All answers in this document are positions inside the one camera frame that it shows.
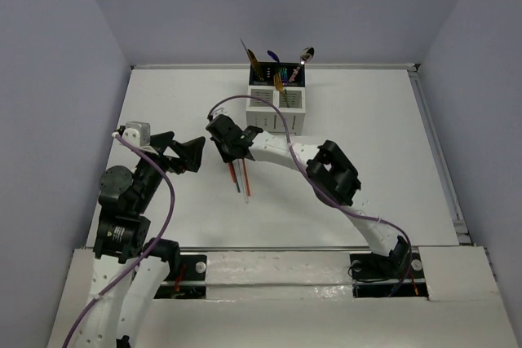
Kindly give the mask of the purple iridescent spoon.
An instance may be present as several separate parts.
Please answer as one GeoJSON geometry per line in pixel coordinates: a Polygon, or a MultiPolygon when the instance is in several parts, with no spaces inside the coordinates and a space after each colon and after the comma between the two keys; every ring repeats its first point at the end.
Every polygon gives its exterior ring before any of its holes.
{"type": "Polygon", "coordinates": [[[267,50],[267,54],[277,64],[281,62],[278,55],[274,51],[267,50]]]}

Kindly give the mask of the gold fork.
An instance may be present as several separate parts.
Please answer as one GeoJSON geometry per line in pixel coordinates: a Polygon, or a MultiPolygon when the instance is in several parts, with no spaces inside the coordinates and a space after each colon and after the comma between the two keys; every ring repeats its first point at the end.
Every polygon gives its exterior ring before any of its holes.
{"type": "Polygon", "coordinates": [[[274,72],[273,84],[274,84],[275,89],[281,94],[281,96],[282,96],[282,98],[283,98],[283,100],[285,102],[285,106],[288,108],[290,106],[290,104],[289,104],[289,101],[288,101],[288,98],[287,98],[287,94],[286,94],[284,83],[282,81],[282,76],[281,76],[281,70],[280,69],[278,69],[277,71],[274,72]]]}

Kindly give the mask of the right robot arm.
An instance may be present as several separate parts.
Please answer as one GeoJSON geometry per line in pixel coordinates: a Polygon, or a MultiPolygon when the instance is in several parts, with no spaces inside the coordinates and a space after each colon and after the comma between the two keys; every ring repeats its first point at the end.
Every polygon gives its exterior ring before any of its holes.
{"type": "Polygon", "coordinates": [[[226,114],[211,114],[209,120],[206,130],[224,162],[267,162],[303,174],[318,200],[345,214],[361,233],[371,251],[370,265],[383,279],[409,277],[413,254],[407,235],[391,222],[352,208],[361,181],[357,169],[335,142],[290,143],[255,126],[243,130],[226,114]]]}

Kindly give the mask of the silver knife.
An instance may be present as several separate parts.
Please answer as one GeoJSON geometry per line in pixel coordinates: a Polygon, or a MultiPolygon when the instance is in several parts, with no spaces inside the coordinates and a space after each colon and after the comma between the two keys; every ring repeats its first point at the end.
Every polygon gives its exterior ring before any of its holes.
{"type": "Polygon", "coordinates": [[[248,54],[248,48],[246,47],[245,43],[243,42],[243,40],[240,38],[240,41],[241,41],[241,44],[244,48],[244,51],[248,54]]]}

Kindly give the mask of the silver spoon pink handle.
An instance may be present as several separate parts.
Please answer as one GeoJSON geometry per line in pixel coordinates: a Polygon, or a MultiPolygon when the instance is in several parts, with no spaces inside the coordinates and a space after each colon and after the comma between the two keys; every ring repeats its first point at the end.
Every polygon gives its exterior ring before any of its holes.
{"type": "Polygon", "coordinates": [[[291,76],[289,77],[288,79],[288,82],[289,83],[292,83],[294,81],[294,79],[298,76],[299,74],[299,71],[301,70],[301,68],[307,63],[309,62],[315,55],[315,48],[310,46],[310,47],[307,47],[305,48],[300,56],[299,56],[299,65],[294,69],[294,71],[292,72],[291,76]]]}

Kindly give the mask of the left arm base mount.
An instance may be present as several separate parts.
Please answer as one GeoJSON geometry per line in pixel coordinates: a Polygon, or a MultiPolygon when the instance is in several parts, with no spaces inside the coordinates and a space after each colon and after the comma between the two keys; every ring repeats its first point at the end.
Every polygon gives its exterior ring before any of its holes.
{"type": "Polygon", "coordinates": [[[158,288],[155,299],[196,300],[206,298],[207,256],[181,253],[179,268],[171,272],[158,288]]]}

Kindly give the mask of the orange pointed straw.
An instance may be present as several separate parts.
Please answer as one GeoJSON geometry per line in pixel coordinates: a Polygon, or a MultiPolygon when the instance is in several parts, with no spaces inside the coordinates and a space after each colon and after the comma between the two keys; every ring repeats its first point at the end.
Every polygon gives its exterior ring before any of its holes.
{"type": "Polygon", "coordinates": [[[232,176],[232,181],[238,186],[237,174],[233,162],[228,162],[228,167],[232,176]]]}

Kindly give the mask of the gold black handled knife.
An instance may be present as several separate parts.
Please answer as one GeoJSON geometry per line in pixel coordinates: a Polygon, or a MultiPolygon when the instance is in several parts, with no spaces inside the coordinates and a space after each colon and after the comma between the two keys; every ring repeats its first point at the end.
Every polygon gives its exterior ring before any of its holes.
{"type": "Polygon", "coordinates": [[[260,81],[264,81],[263,70],[262,70],[257,58],[255,57],[254,52],[251,49],[246,49],[246,53],[248,55],[250,64],[251,64],[255,74],[257,75],[258,79],[260,81]]]}

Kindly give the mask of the iridescent blue fork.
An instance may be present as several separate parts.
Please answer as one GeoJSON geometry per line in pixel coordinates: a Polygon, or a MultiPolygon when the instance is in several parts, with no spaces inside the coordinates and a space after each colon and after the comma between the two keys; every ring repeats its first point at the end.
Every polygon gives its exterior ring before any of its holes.
{"type": "Polygon", "coordinates": [[[287,97],[287,93],[286,93],[286,83],[287,83],[287,72],[286,72],[286,68],[284,67],[280,67],[279,68],[279,74],[281,76],[281,81],[282,81],[282,84],[283,84],[283,98],[285,100],[285,104],[286,104],[286,107],[288,108],[290,106],[289,104],[289,101],[288,101],[288,97],[287,97]]]}

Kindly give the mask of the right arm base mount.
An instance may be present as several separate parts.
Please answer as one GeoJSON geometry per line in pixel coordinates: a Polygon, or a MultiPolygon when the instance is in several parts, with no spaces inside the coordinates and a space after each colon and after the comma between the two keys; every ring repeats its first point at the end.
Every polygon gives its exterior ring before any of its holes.
{"type": "Polygon", "coordinates": [[[392,297],[429,297],[418,252],[413,253],[409,274],[399,288],[396,286],[405,273],[386,271],[374,263],[376,260],[376,256],[371,253],[350,254],[347,274],[352,279],[352,293],[355,298],[388,297],[391,292],[394,292],[392,297]]]}

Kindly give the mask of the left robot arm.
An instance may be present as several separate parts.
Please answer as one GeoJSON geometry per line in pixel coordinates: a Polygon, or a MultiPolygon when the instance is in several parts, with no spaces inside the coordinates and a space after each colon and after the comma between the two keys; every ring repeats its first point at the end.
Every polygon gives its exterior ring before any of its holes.
{"type": "Polygon", "coordinates": [[[132,170],[115,165],[100,177],[90,290],[64,347],[135,346],[161,283],[183,272],[179,244],[163,237],[175,208],[168,175],[196,173],[205,138],[179,143],[173,132],[151,134],[141,122],[120,127],[112,137],[139,162],[132,170]],[[170,194],[167,215],[159,233],[148,237],[151,222],[144,212],[161,183],[170,194]]]}

